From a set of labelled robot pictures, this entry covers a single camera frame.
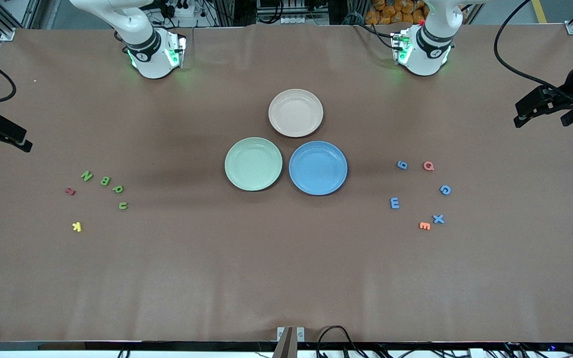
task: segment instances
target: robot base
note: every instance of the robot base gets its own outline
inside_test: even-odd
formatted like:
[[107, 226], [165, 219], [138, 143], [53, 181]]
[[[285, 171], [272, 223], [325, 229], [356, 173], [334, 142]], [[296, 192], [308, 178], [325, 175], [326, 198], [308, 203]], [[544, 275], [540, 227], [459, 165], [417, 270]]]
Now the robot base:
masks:
[[148, 79], [161, 79], [169, 74], [174, 68], [183, 65], [185, 54], [185, 38], [178, 37], [165, 29], [155, 29], [160, 35], [161, 47], [152, 55], [150, 61], [141, 62], [129, 53], [134, 66], [144, 77]]
[[401, 50], [393, 50], [393, 57], [396, 63], [408, 68], [408, 71], [416, 75], [434, 75], [448, 60], [448, 54], [452, 47], [448, 47], [439, 57], [431, 59], [426, 52], [416, 45], [417, 31], [420, 29], [420, 25], [412, 25], [407, 30], [401, 30], [391, 39], [393, 47], [401, 48]]

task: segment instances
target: green plate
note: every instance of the green plate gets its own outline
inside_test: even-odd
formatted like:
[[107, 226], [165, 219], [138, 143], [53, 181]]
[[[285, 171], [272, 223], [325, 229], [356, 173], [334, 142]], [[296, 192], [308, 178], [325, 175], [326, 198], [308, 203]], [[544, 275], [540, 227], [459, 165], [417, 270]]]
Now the green plate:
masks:
[[282, 172], [282, 154], [264, 138], [239, 141], [227, 153], [225, 172], [238, 188], [257, 191], [273, 184]]

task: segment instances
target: brown table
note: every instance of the brown table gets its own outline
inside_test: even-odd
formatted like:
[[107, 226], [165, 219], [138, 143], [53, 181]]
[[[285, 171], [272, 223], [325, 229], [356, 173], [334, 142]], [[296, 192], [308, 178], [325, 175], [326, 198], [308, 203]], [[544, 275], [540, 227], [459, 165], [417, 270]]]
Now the brown table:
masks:
[[[514, 128], [535, 84], [494, 59], [496, 30], [462, 27], [450, 63], [420, 78], [361, 29], [197, 29], [191, 70], [163, 80], [109, 30], [19, 30], [0, 49], [19, 88], [0, 114], [34, 148], [0, 143], [0, 340], [268, 340], [285, 325], [313, 340], [342, 324], [356, 340], [573, 341], [573, 125]], [[552, 83], [573, 67], [563, 25], [509, 27], [501, 48]], [[323, 103], [309, 138], [269, 125], [290, 88]], [[223, 171], [249, 136], [285, 159], [262, 192]], [[289, 180], [310, 140], [348, 158], [333, 195]], [[418, 229], [437, 214], [445, 225]]]

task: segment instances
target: yellow floor stripe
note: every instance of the yellow floor stripe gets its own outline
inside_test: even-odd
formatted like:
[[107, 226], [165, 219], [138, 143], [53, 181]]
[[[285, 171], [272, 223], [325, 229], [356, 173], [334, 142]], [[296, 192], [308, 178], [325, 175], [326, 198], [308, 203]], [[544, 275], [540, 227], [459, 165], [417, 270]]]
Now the yellow floor stripe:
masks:
[[532, 6], [534, 6], [536, 19], [539, 23], [548, 23], [548, 20], [545, 18], [545, 13], [543, 12], [543, 6], [541, 6], [541, 0], [532, 0]]

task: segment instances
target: plate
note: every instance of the plate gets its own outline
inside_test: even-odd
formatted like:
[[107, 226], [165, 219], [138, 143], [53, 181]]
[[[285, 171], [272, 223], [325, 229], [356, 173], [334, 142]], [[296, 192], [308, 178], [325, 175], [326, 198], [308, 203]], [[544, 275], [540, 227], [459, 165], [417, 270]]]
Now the plate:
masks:
[[304, 137], [322, 122], [322, 103], [307, 90], [290, 89], [278, 94], [269, 104], [269, 122], [287, 137]]
[[288, 164], [293, 184], [311, 195], [327, 195], [338, 190], [348, 174], [348, 163], [341, 150], [325, 141], [310, 141], [293, 152]]
[[238, 188], [257, 191], [273, 184], [282, 172], [282, 154], [264, 138], [239, 141], [225, 157], [225, 172]]

